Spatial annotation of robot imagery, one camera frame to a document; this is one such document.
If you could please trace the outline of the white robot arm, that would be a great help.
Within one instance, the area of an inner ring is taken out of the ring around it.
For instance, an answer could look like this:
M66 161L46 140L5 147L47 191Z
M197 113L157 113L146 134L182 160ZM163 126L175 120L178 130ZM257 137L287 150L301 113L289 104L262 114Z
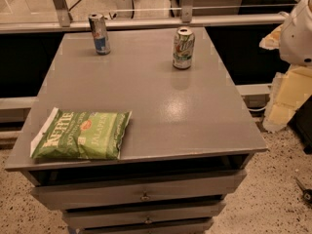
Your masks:
M279 53L289 64L312 65L312 0L300 0L286 17Z

